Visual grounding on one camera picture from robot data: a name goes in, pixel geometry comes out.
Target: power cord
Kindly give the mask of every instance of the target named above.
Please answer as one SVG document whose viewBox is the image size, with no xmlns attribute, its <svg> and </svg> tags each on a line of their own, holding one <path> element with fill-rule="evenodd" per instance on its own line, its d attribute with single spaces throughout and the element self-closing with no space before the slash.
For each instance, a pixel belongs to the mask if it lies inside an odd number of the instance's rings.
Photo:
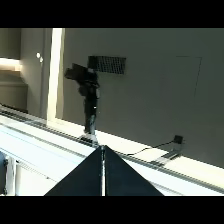
<svg viewBox="0 0 224 224">
<path fill-rule="evenodd" d="M 142 151 L 144 151 L 144 150 L 146 150 L 146 149 L 154 149 L 154 148 L 157 148 L 157 147 L 162 146 L 162 145 L 169 145 L 169 144 L 172 143 L 172 142 L 174 142 L 174 141 L 172 140 L 172 141 L 170 141 L 170 142 L 163 143 L 163 144 L 160 144 L 160 145 L 156 145 L 156 146 L 153 146 L 153 147 L 150 147 L 150 148 L 144 148 L 144 149 L 142 149 L 142 150 L 139 151 L 139 152 L 131 153 L 131 154 L 126 154 L 126 155 L 127 155 L 127 156 L 133 156 L 133 155 L 136 155 L 136 154 L 138 154 L 138 153 L 140 153 L 140 152 L 142 152 Z"/>
</svg>

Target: black plug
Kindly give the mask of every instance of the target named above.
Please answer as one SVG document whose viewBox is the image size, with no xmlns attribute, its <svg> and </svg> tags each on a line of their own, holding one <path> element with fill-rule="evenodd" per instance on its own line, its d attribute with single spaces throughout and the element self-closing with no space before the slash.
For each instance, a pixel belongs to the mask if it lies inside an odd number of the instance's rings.
<svg viewBox="0 0 224 224">
<path fill-rule="evenodd" d="M 183 136 L 175 135 L 174 139 L 173 139 L 173 142 L 181 145 L 183 143 Z"/>
</svg>

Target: air vent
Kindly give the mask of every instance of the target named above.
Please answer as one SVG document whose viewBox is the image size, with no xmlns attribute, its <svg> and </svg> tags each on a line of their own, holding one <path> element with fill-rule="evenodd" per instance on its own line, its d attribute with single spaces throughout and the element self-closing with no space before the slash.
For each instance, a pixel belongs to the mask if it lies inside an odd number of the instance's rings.
<svg viewBox="0 0 224 224">
<path fill-rule="evenodd" d="M 99 72 L 124 74 L 126 58 L 89 56 L 88 67 Z"/>
</svg>

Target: black pointed object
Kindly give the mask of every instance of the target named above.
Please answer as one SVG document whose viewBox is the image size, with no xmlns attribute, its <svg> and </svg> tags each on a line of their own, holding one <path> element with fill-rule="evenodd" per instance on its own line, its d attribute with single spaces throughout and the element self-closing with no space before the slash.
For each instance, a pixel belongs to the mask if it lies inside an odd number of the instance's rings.
<svg viewBox="0 0 224 224">
<path fill-rule="evenodd" d="M 106 196 L 163 196 L 118 154 L 105 146 Z"/>
<path fill-rule="evenodd" d="M 102 151 L 99 147 L 45 196 L 101 196 L 101 172 Z"/>
</svg>

